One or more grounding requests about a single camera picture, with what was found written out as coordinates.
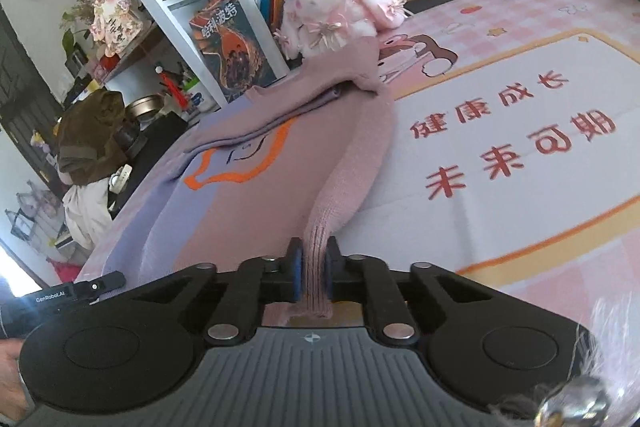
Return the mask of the person left hand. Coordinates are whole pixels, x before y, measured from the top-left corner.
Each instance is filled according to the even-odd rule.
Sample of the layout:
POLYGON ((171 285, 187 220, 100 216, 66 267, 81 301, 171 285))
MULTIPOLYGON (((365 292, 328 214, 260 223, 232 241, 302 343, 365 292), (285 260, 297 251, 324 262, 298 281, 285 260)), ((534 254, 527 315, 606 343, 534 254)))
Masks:
POLYGON ((20 421, 27 412, 27 401, 18 373, 18 358, 23 347, 23 340, 7 339, 1 341, 0 352, 0 388, 1 419, 20 421))

